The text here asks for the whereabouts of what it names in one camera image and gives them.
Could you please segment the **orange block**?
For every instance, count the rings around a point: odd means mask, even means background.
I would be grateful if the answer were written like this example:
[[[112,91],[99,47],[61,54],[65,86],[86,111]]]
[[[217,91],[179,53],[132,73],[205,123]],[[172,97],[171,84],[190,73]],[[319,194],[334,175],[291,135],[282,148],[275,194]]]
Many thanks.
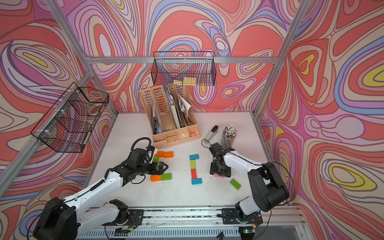
[[[151,175],[151,182],[159,182],[162,180],[162,176],[159,175]]]
[[[164,158],[173,158],[174,153],[173,152],[164,152]]]
[[[156,156],[159,157],[159,158],[164,158],[164,156],[165,156],[165,152],[162,152],[162,151],[157,152],[157,153],[156,153]]]

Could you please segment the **red block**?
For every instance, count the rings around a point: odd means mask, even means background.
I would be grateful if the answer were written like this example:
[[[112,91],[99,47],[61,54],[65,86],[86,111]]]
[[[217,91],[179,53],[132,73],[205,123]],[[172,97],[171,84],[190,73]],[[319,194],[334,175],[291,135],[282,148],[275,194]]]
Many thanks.
[[[191,169],[191,177],[192,177],[193,180],[197,179],[197,171],[196,171],[196,169]]]

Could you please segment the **light green block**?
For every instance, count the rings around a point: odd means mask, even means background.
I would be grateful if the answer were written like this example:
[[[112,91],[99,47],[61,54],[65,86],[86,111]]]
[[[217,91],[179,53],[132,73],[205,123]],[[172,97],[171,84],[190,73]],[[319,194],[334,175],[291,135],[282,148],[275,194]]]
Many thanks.
[[[194,170],[196,168],[196,161],[195,160],[190,160],[190,168],[191,168],[191,170]]]

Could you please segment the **teal block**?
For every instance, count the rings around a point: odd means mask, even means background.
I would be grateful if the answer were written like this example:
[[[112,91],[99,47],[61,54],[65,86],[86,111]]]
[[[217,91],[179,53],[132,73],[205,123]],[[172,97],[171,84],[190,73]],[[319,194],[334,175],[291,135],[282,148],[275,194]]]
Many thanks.
[[[199,159],[199,155],[198,154],[195,154],[195,155],[190,155],[189,156],[190,160],[198,160]]]
[[[200,185],[203,183],[202,178],[195,178],[191,180],[192,185]]]

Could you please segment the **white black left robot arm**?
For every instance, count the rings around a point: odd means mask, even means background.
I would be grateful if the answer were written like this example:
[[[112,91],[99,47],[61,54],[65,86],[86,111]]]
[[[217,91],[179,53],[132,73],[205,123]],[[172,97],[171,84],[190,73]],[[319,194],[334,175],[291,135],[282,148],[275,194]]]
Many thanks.
[[[87,188],[64,199],[53,198],[47,202],[32,233],[37,240],[75,240],[84,233],[105,224],[124,225],[132,220],[128,206],[119,200],[111,200],[104,206],[90,208],[124,187],[137,176],[161,176],[168,169],[163,162],[153,162],[156,148],[131,150],[128,158],[119,165],[107,169],[103,178]]]

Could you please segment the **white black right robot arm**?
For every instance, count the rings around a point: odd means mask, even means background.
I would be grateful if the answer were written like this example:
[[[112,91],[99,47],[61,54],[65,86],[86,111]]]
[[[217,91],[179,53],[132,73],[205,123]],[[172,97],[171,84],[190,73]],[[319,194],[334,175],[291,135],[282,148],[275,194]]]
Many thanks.
[[[248,177],[251,195],[235,204],[238,218],[257,212],[268,212],[290,198],[290,193],[273,163],[252,161],[233,148],[223,149],[218,143],[209,147],[213,156],[210,174],[230,178],[232,170]]]

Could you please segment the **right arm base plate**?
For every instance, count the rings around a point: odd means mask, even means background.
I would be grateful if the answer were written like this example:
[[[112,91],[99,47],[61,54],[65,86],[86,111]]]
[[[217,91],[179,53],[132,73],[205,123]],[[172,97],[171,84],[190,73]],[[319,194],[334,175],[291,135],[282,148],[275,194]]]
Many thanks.
[[[259,226],[263,223],[263,218],[260,212],[246,215],[237,208],[223,208],[221,209],[221,213],[217,214],[217,217],[223,220],[224,225],[251,224]]]

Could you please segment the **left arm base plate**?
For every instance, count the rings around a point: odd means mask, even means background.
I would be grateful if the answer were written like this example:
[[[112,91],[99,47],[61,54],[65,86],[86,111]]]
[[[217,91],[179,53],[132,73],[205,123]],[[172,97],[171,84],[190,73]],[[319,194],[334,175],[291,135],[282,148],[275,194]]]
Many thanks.
[[[119,226],[140,226],[143,222],[144,210],[120,210],[113,224]]]

